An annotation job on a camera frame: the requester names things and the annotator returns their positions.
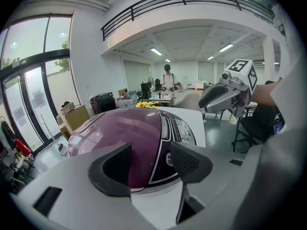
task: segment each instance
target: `control panel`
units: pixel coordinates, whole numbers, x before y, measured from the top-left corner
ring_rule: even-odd
[[[173,118],[171,118],[170,121],[174,131],[175,141],[192,143],[193,145],[196,145],[193,133],[185,121]]]

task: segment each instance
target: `glass door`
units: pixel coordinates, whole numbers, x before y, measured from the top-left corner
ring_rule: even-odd
[[[42,66],[18,72],[4,81],[5,95],[15,124],[29,148],[38,154],[61,136],[47,98]]]
[[[49,141],[60,136],[60,129],[48,104],[41,67],[24,73],[26,94],[40,128]]]
[[[20,77],[11,76],[9,79],[6,79],[4,81],[4,92],[15,124],[29,148],[35,152],[46,147],[44,140],[34,129],[30,115],[25,108]]]

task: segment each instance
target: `fan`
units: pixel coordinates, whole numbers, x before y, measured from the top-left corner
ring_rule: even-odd
[[[154,78],[152,76],[150,76],[148,78],[148,82],[150,83],[150,90],[153,91],[155,89],[155,85],[154,85]]]

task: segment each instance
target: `white robot body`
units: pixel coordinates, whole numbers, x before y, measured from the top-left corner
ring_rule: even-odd
[[[238,77],[253,94],[258,79],[252,60],[236,59],[224,71],[229,71],[232,77]]]

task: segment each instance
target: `white shirt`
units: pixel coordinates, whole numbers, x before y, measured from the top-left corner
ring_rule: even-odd
[[[171,85],[174,85],[174,83],[176,83],[176,78],[175,75],[173,73],[167,75],[166,73],[164,73],[160,79],[160,83],[163,85],[165,84],[166,89],[168,90]]]

